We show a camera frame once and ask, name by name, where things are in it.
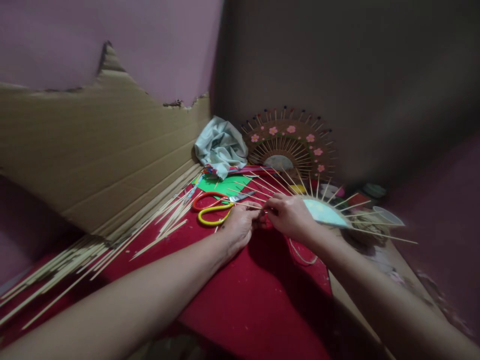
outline green paper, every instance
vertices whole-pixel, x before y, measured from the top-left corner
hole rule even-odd
[[[233,189],[241,192],[245,188],[245,185],[247,185],[250,182],[250,179],[243,175],[229,175],[223,181],[222,179],[219,180],[218,177],[207,178],[207,176],[210,176],[210,175],[203,176],[203,179],[200,181],[200,184],[198,184],[198,188],[204,192],[217,192],[217,193],[224,194],[227,197],[238,195],[237,192],[231,191],[228,189]]]

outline purple wall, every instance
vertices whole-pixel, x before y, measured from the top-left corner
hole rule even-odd
[[[210,85],[222,0],[0,2],[0,82],[64,90],[91,84],[103,43],[156,100],[190,106]],[[0,285],[73,230],[0,176]]]
[[[396,242],[414,271],[435,281],[446,300],[480,334],[480,132],[393,191],[385,208],[407,227]]]

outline orange scissors handle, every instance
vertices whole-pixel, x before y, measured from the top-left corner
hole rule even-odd
[[[203,198],[207,198],[207,197],[219,197],[219,199],[217,200],[217,199],[213,198],[215,200],[215,202],[211,203],[207,206],[204,206],[204,207],[197,206],[197,203],[200,200],[202,200]],[[224,201],[230,201],[230,200],[220,192],[209,191],[209,192],[204,192],[203,194],[198,196],[195,200],[193,200],[193,203],[192,203],[191,207],[193,209],[195,209],[196,211],[201,211],[201,210],[204,210],[204,209],[207,209],[207,208],[215,207],[215,206],[217,206],[218,204],[220,204],[221,202],[224,202]]]

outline torn cardboard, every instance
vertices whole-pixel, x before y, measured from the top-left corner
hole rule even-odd
[[[32,91],[0,84],[0,167],[84,231],[107,236],[195,164],[210,99],[162,106],[104,47],[92,85]]]

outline fan-shaped craft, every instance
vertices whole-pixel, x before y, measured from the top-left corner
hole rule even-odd
[[[302,110],[298,117],[295,108],[284,106],[265,109],[262,114],[247,121],[241,128],[248,147],[248,160],[252,164],[263,164],[278,171],[298,169],[299,173],[317,179],[329,179],[335,173],[334,152],[329,139],[332,132],[327,129],[320,116],[315,119]]]

